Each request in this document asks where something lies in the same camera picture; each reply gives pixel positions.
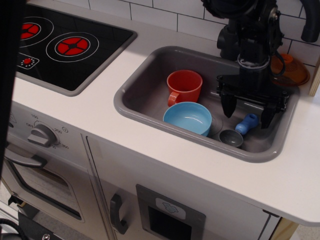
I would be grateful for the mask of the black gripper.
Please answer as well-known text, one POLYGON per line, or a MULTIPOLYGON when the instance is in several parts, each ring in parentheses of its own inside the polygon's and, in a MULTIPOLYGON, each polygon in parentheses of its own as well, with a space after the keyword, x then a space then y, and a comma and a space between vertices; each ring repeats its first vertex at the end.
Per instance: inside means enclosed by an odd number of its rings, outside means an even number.
POLYGON ((258 70, 241 67, 239 74, 218 75, 216 80, 222 109, 228 118, 233 115, 237 100, 246 100, 263 106, 261 129, 267 129, 275 114, 287 107, 290 94, 272 82, 268 67, 258 70))

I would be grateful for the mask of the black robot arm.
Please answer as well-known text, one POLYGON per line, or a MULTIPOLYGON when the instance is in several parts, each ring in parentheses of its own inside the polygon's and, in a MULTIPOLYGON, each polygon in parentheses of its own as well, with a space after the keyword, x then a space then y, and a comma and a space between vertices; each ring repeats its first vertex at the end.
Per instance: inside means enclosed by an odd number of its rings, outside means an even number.
POLYGON ((261 128, 267 129, 275 114, 286 109, 289 93, 275 85, 271 60, 279 57, 283 34, 280 12, 274 0, 204 0, 203 6, 214 17, 228 19, 220 32, 217 47, 224 59, 237 61, 237 75, 217 76, 217 93, 224 114, 233 115, 237 101, 243 100, 263 107, 261 128))

